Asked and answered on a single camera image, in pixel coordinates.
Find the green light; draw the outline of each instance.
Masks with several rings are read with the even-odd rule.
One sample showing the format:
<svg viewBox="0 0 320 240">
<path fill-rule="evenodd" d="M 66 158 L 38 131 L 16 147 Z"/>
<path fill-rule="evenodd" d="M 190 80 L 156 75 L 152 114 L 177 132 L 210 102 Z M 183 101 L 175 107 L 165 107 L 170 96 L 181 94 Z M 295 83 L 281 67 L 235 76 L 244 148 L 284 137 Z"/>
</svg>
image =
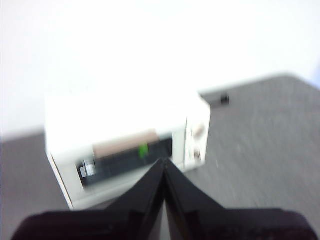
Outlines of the green light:
<svg viewBox="0 0 320 240">
<path fill-rule="evenodd" d="M 148 144 L 143 144 L 139 146 L 139 157 L 143 159 L 145 156 L 149 154 Z"/>
</svg>

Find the white appliance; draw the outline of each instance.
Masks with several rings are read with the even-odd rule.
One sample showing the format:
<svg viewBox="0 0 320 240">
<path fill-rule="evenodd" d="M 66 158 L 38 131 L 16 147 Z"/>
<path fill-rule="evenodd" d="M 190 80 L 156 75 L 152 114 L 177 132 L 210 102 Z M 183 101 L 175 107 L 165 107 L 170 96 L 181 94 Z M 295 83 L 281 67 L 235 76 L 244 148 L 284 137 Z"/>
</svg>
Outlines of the white appliance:
<svg viewBox="0 0 320 240">
<path fill-rule="evenodd" d="M 211 109 L 197 93 L 109 94 L 46 99 L 47 157 L 72 210 L 119 197 L 157 158 L 205 163 Z"/>
</svg>

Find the black object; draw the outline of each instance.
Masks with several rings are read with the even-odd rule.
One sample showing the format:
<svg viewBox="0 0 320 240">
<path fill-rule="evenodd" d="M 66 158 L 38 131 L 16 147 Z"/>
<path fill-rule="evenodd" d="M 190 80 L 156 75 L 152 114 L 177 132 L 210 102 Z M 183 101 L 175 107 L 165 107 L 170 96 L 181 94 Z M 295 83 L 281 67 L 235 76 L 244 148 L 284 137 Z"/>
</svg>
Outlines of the black object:
<svg viewBox="0 0 320 240">
<path fill-rule="evenodd" d="M 171 239 L 316 240 L 307 220 L 281 209 L 225 209 L 195 187 L 168 159 L 105 210 L 48 212 L 27 218 L 22 239 L 148 239 L 166 202 Z"/>
<path fill-rule="evenodd" d="M 221 104 L 229 104 L 230 102 L 229 95 L 228 94 L 221 95 L 220 102 Z"/>
<path fill-rule="evenodd" d="M 228 105 L 230 103 L 230 97 L 227 93 L 224 93 L 218 99 L 210 100 L 208 102 L 211 106 L 211 109 L 219 108 L 223 105 Z"/>
</svg>

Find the gray table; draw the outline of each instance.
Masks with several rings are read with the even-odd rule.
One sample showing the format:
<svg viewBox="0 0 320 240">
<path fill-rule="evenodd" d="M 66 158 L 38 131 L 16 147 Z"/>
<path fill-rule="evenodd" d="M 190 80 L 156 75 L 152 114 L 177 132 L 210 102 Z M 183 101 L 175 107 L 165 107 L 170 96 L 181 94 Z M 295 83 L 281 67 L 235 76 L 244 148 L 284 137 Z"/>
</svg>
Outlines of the gray table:
<svg viewBox="0 0 320 240">
<path fill-rule="evenodd" d="M 319 234 L 320 91 L 278 76 L 227 92 L 230 105 L 212 109 L 205 165 L 185 175 L 226 208 L 298 211 Z M 1 239 L 28 215 L 68 209 L 44 141 L 40 133 L 1 144 Z"/>
</svg>

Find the oven window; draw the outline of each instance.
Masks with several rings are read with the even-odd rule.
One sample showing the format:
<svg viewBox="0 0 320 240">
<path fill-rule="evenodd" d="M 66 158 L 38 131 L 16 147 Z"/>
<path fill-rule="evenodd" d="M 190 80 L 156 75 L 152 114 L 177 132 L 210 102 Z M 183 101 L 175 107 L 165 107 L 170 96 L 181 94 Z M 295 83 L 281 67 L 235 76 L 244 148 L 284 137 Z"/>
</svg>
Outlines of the oven window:
<svg viewBox="0 0 320 240">
<path fill-rule="evenodd" d="M 97 159 L 84 159 L 77 166 L 82 185 L 88 187 L 124 173 L 172 157 L 172 137 Z"/>
</svg>

